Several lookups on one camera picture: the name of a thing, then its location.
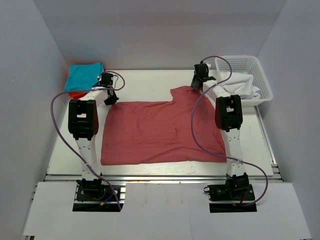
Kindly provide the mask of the salmon pink t-shirt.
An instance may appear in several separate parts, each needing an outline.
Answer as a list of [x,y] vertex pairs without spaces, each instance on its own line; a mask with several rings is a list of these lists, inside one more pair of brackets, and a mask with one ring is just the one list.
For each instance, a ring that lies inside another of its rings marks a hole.
[[[171,101],[118,102],[105,119],[100,162],[104,166],[170,162],[216,162],[194,141],[191,116],[200,92],[190,86],[171,89]],[[215,124],[215,108],[204,96],[197,105],[193,129],[205,149],[225,156],[225,144]]]

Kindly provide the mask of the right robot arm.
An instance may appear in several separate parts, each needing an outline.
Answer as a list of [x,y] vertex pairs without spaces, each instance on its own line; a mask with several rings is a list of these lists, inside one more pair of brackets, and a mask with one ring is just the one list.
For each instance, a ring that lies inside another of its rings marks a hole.
[[[194,75],[191,87],[202,90],[204,83],[212,81],[195,102],[191,114],[191,135],[198,147],[206,153],[227,160],[226,167],[226,195],[236,200],[243,195],[244,189],[249,187],[249,177],[246,173],[240,147],[240,128],[243,123],[242,102],[239,95],[231,95],[218,86],[219,82],[213,76],[209,76],[209,67],[204,62],[194,65]],[[196,139],[194,132],[194,115],[202,98],[208,94],[215,102],[215,125],[220,130],[225,145],[226,156],[205,149]]]

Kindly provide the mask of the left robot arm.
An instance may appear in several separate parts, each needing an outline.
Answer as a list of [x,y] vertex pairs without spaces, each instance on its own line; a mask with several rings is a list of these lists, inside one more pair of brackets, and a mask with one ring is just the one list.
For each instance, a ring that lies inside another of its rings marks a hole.
[[98,106],[102,103],[111,106],[119,100],[114,91],[114,79],[118,78],[110,71],[103,72],[85,96],[69,101],[68,131],[75,139],[79,155],[84,160],[81,163],[82,179],[86,181],[97,180],[97,175],[101,174],[96,151]]

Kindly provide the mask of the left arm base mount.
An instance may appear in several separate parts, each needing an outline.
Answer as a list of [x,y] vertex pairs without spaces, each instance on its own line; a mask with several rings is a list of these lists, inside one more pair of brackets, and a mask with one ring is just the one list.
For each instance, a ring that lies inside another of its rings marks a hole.
[[121,186],[113,185],[114,191],[101,179],[76,180],[77,187],[73,202],[73,212],[116,213],[120,212],[115,194],[121,202]]

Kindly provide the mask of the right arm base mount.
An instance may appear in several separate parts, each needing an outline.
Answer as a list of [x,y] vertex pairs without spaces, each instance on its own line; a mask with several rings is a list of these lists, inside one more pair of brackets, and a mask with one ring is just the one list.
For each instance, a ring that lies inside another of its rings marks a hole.
[[203,188],[209,196],[211,213],[253,213],[257,211],[254,203],[253,186],[246,173],[227,177],[225,184],[211,184]]

